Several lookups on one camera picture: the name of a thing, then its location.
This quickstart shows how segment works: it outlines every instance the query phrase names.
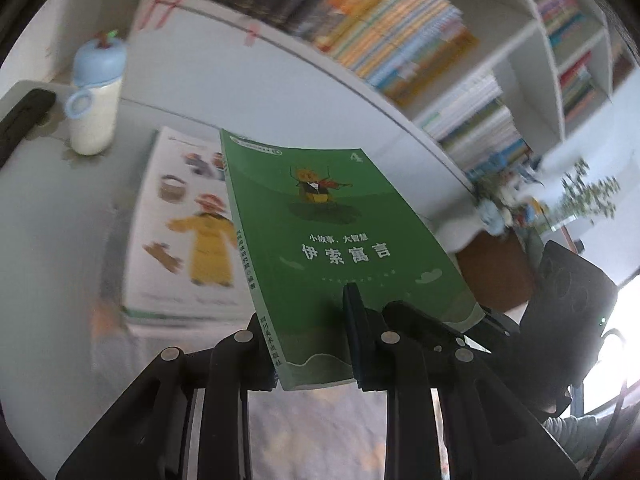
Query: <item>bottle handle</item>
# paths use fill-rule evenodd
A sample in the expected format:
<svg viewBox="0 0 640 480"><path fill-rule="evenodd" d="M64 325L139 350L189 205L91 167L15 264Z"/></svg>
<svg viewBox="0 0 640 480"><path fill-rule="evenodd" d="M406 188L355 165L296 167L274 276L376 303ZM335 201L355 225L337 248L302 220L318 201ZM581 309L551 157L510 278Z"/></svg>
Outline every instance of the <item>bottle handle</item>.
<svg viewBox="0 0 640 480"><path fill-rule="evenodd" d="M80 108L78 103L84 99L86 102ZM85 115L94 105L94 95L88 88L81 88L75 92L65 103L65 115L69 119L79 119Z"/></svg>

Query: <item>green book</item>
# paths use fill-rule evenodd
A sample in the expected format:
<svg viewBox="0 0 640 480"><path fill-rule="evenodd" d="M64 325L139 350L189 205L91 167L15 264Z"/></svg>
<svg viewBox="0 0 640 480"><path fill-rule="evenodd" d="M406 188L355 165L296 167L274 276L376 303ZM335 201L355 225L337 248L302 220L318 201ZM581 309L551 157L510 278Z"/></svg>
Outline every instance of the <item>green book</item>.
<svg viewBox="0 0 640 480"><path fill-rule="evenodd" d="M284 389L353 379L347 283L369 308L405 300L461 331L482 319L449 257L362 150L220 138L238 249Z"/></svg>

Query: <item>water bottle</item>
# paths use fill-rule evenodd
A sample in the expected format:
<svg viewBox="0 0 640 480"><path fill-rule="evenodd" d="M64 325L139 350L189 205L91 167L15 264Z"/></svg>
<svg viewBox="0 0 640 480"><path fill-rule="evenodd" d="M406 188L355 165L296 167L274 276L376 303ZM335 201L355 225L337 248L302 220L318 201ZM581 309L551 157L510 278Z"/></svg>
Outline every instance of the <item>water bottle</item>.
<svg viewBox="0 0 640 480"><path fill-rule="evenodd" d="M124 42L107 35L76 52L72 83L78 91L65 104L71 148L76 153L96 155L113 141L126 63Z"/></svg>

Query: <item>yellow robe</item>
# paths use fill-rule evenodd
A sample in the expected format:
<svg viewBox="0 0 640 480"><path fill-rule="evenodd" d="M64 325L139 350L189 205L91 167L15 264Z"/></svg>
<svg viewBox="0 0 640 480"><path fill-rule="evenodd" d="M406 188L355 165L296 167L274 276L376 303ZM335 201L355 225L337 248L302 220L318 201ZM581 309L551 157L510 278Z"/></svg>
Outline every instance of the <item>yellow robe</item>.
<svg viewBox="0 0 640 480"><path fill-rule="evenodd" d="M225 238L234 246L238 245L236 230L231 221L220 215L202 213L171 220L167 227L179 233L196 231L189 268L189 274L194 282L204 285L207 283L232 285L233 275Z"/></svg>

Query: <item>silver rivet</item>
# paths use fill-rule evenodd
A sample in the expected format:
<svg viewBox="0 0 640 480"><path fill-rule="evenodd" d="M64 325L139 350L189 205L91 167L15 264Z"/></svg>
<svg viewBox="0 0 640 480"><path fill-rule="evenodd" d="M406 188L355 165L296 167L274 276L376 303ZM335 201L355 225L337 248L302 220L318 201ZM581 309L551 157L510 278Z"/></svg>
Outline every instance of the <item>silver rivet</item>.
<svg viewBox="0 0 640 480"><path fill-rule="evenodd" d="M386 332L382 333L382 335L380 336L380 340L388 345L395 345L398 341L400 341L400 336L396 332L387 330Z"/></svg>
<svg viewBox="0 0 640 480"><path fill-rule="evenodd" d="M238 330L234 334L234 339L239 343L248 343L254 338L254 333L250 330Z"/></svg>
<svg viewBox="0 0 640 480"><path fill-rule="evenodd" d="M173 361L178 358L178 355L180 355L180 350L175 346L169 346L169 348L162 350L160 357L163 361Z"/></svg>
<svg viewBox="0 0 640 480"><path fill-rule="evenodd" d="M458 348L456 350L456 359L463 363L469 363L474 360L474 353L468 348Z"/></svg>

